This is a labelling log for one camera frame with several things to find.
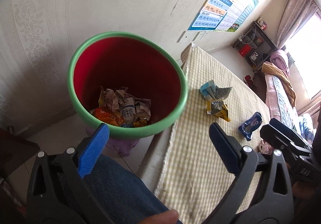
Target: blue gripper pad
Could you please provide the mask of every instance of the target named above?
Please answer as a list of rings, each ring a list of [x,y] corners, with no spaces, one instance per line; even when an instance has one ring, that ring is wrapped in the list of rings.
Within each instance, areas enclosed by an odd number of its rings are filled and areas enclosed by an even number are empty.
[[[240,154],[238,154],[242,148],[241,145],[237,140],[233,140],[235,138],[227,136],[217,123],[210,125],[209,134],[226,169],[229,173],[237,176],[241,171],[239,166]]]
[[[109,139],[109,127],[101,124],[78,160],[78,173],[81,178],[90,174]]]

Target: green and red bucket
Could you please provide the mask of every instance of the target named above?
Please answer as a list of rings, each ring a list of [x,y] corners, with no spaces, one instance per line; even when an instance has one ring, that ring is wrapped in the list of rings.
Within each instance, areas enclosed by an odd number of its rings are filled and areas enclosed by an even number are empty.
[[[172,125],[187,100],[185,76],[175,60],[153,42],[126,32],[105,32],[87,39],[71,58],[68,91],[73,107],[89,127],[102,121],[89,111],[98,107],[99,86],[151,99],[147,126],[123,128],[108,125],[114,139],[139,139]]]

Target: window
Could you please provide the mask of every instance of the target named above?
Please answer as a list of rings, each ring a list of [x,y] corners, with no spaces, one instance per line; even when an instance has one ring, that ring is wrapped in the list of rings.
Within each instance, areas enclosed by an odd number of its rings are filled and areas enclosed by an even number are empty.
[[[321,20],[316,14],[285,44],[295,61],[310,99],[321,90],[320,30]]]

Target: blue wrapper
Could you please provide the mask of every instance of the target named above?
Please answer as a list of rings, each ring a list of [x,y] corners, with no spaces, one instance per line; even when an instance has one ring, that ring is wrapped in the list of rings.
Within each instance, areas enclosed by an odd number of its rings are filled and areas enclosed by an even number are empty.
[[[261,124],[262,115],[259,112],[255,112],[250,119],[246,120],[242,125],[239,126],[239,131],[247,141],[251,141],[252,132],[259,128]]]

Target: poster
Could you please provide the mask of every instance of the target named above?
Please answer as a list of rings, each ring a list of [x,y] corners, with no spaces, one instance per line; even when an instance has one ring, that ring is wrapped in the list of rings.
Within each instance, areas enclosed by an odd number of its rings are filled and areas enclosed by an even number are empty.
[[[188,30],[236,31],[258,0],[207,0]]]

